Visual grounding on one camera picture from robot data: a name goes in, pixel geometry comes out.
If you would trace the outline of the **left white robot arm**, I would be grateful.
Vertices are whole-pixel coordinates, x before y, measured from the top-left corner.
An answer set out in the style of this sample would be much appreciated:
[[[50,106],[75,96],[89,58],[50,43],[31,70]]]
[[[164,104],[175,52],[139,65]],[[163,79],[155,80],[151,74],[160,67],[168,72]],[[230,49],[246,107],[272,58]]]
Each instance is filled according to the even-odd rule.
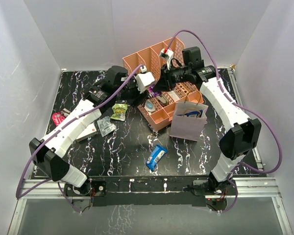
[[[34,165],[54,182],[65,182],[80,195],[91,191],[91,180],[80,169],[63,160],[69,147],[95,120],[101,117],[117,100],[140,104],[149,94],[148,87],[155,82],[145,66],[138,66],[132,73],[121,66],[112,66],[104,78],[95,82],[73,111],[41,140],[29,143]]]

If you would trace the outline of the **blue Oreo cookie pack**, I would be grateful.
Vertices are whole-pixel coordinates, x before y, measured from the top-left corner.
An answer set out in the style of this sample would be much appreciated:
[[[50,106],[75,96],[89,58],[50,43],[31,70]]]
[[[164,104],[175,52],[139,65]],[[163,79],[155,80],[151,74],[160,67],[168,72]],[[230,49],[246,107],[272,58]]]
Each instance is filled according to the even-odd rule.
[[[167,154],[167,149],[160,145],[156,145],[154,150],[152,151],[151,155],[148,157],[146,161],[146,166],[151,170],[154,171],[158,162],[162,159],[162,157]]]

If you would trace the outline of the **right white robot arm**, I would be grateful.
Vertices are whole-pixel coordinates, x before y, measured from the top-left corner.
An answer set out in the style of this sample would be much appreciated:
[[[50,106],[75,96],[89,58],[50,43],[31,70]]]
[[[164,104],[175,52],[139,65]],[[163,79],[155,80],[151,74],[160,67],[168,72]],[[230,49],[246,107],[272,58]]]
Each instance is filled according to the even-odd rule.
[[[154,91],[168,92],[177,83],[190,82],[208,99],[222,120],[226,133],[219,142],[221,154],[207,183],[203,184],[206,191],[220,194],[232,184],[233,170],[256,147],[262,125],[259,119],[251,119],[230,97],[217,65],[204,65],[199,47],[183,49],[183,63],[177,62],[177,66],[172,64],[173,51],[168,47],[162,49],[159,56],[166,63],[160,68],[160,78]]]

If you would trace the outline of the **purple M&M's packet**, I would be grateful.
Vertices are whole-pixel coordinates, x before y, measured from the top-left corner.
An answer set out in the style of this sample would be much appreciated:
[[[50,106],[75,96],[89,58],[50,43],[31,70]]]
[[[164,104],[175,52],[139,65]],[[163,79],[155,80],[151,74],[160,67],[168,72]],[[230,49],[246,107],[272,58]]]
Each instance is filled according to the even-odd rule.
[[[162,92],[155,92],[154,91],[154,86],[155,85],[152,85],[148,88],[148,93],[149,93],[149,97],[150,98],[154,98],[154,97],[157,97],[157,96],[160,96],[162,94]]]

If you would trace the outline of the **blue Burts chips bag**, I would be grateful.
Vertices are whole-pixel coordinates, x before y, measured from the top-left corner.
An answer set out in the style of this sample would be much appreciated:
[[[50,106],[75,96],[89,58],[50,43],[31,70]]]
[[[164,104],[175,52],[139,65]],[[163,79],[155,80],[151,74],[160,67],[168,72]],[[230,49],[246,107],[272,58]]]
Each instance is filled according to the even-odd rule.
[[[184,114],[179,114],[178,116],[200,118],[202,116],[202,113],[203,113],[202,110],[194,110],[194,111],[191,111],[191,112],[186,112]]]

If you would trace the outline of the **lilac paper bag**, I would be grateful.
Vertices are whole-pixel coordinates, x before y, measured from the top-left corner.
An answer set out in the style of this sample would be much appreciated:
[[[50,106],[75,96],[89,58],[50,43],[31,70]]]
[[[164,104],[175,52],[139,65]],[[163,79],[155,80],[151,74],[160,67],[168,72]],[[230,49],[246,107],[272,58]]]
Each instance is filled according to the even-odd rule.
[[[208,106],[201,103],[179,101],[176,103],[172,116],[170,137],[199,141],[204,125],[207,120],[206,111]],[[179,114],[202,110],[201,117],[181,117]]]

